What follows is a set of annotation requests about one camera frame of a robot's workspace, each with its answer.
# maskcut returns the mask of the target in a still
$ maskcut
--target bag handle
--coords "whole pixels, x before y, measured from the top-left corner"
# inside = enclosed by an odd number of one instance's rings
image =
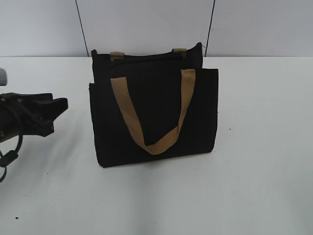
[[[112,51],[110,53],[110,60],[114,62],[114,60],[123,60],[124,59],[124,53],[119,51]]]
[[[181,110],[178,126],[155,144],[146,146],[140,121],[129,95],[126,77],[111,78],[113,93],[128,130],[133,140],[148,153],[152,155],[163,153],[176,143],[194,93],[195,81],[196,71],[194,69],[181,70]]]

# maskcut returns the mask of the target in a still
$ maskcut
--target canvas bag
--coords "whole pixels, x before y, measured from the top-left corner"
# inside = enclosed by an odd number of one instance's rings
[[[212,151],[218,71],[184,67],[188,63],[181,59],[135,62],[89,85],[101,166]],[[94,75],[98,68],[93,67]]]

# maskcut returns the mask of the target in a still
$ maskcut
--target gray cylinder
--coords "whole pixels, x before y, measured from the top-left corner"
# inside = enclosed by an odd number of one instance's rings
[[[8,83],[8,78],[6,76],[6,71],[0,68],[0,86],[6,86]]]

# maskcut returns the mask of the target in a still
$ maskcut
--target strap loop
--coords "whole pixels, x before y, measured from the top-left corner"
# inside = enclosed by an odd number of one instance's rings
[[[186,59],[187,57],[187,49],[186,48],[174,48],[172,50],[173,53],[181,53],[182,57]]]
[[[113,51],[110,53],[110,60],[114,62],[115,60],[123,60],[124,59],[124,53],[119,51]]]

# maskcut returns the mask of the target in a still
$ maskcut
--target black fabric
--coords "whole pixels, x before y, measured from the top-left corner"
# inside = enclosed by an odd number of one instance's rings
[[[117,77],[128,75],[129,67],[139,65],[141,69],[149,66],[151,63],[167,62],[167,63],[181,63],[182,69],[200,69],[202,68],[202,44],[197,43],[195,47],[187,50],[186,58],[183,58],[179,52],[169,52],[159,55],[148,56],[130,56],[125,55],[123,60],[110,60],[110,54],[98,54],[96,50],[91,52],[92,69],[94,82],[98,83],[104,79],[110,79],[110,73],[115,71]]]
[[[124,67],[146,145],[155,143],[178,124],[182,65],[179,61]],[[211,152],[217,131],[218,70],[195,71],[194,94],[178,141],[158,155],[151,155],[139,147],[125,124],[109,79],[121,76],[121,71],[109,70],[107,79],[90,84],[90,108],[99,164],[110,167]],[[95,78],[103,75],[96,67],[93,72]]]

